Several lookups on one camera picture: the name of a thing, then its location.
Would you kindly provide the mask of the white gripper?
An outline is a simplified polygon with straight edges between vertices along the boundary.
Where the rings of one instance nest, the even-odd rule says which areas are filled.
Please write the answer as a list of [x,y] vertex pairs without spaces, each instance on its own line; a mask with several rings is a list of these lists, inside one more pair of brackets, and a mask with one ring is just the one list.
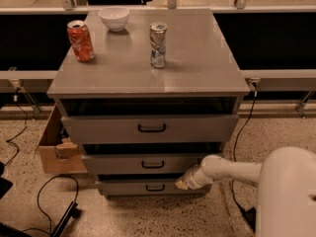
[[213,179],[203,172],[201,165],[194,165],[184,174],[182,180],[175,182],[175,185],[178,189],[186,191],[197,190],[212,183]]

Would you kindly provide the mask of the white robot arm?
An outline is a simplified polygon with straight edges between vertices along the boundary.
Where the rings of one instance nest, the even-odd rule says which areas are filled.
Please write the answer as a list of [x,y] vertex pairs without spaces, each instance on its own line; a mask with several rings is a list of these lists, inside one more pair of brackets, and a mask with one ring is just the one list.
[[316,154],[298,147],[274,150],[262,163],[208,155],[176,181],[197,190],[231,179],[256,186],[255,237],[316,237]]

